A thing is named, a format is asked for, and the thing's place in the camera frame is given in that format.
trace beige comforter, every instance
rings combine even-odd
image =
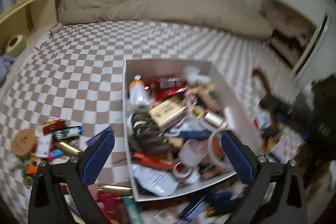
[[[265,18],[234,0],[62,0],[58,15],[63,25],[143,19],[207,26],[259,39],[273,31]]]

